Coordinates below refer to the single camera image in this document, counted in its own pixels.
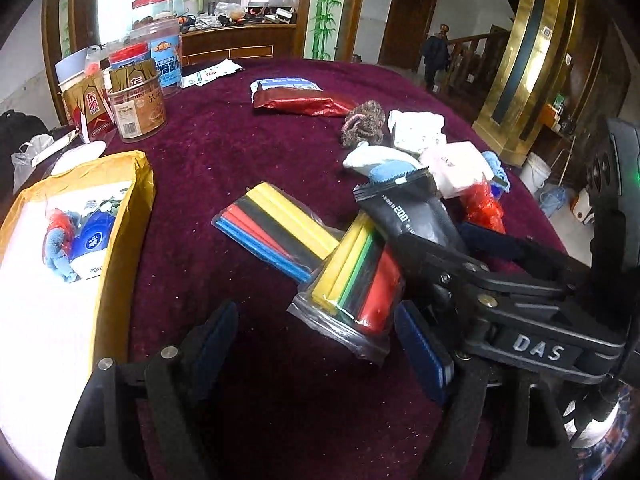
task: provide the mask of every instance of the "wooden cabinet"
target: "wooden cabinet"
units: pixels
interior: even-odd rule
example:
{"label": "wooden cabinet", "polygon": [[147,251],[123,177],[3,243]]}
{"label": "wooden cabinet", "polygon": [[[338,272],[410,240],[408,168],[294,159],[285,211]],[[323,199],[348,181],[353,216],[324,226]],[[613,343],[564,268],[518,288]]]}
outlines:
{"label": "wooden cabinet", "polygon": [[296,25],[263,24],[197,30],[182,35],[182,66],[222,59],[293,57]]}

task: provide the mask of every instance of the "black bag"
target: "black bag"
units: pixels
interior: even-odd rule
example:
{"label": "black bag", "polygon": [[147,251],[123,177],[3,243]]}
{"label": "black bag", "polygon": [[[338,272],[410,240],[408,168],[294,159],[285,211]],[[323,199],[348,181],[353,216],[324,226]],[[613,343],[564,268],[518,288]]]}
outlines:
{"label": "black bag", "polygon": [[0,200],[14,190],[11,156],[32,137],[47,132],[47,127],[36,116],[14,110],[7,110],[0,116]]}

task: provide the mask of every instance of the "red foil package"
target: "red foil package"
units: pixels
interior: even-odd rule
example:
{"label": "red foil package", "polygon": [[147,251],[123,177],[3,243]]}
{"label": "red foil package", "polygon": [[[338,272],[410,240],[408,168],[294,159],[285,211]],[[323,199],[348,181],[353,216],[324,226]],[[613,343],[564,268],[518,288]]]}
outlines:
{"label": "red foil package", "polygon": [[254,108],[313,117],[346,117],[356,106],[347,97],[320,90],[285,87],[263,90],[260,86],[254,95]]}
{"label": "red foil package", "polygon": [[469,187],[460,199],[466,209],[467,222],[505,234],[502,224],[504,211],[491,194],[491,186],[487,181]]}

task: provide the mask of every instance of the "das logo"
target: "das logo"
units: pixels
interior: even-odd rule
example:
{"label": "das logo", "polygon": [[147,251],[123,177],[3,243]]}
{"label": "das logo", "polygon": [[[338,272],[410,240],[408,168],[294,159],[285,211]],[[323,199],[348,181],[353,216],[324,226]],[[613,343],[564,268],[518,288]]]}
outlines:
{"label": "das logo", "polygon": [[523,334],[518,334],[516,341],[511,346],[516,352],[527,352],[531,356],[537,356],[541,359],[549,359],[550,361],[558,361],[562,357],[564,347],[560,345],[547,344],[539,341],[535,345],[531,345],[531,339]]}

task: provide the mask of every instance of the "wooden staircase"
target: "wooden staircase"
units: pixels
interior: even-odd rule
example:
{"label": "wooden staircase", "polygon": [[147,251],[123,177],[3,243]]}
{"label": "wooden staircase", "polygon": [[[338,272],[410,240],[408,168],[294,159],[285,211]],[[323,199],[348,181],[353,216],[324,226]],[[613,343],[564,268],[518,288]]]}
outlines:
{"label": "wooden staircase", "polygon": [[449,41],[451,64],[436,95],[470,124],[478,118],[494,83],[510,35],[494,25],[488,34]]}

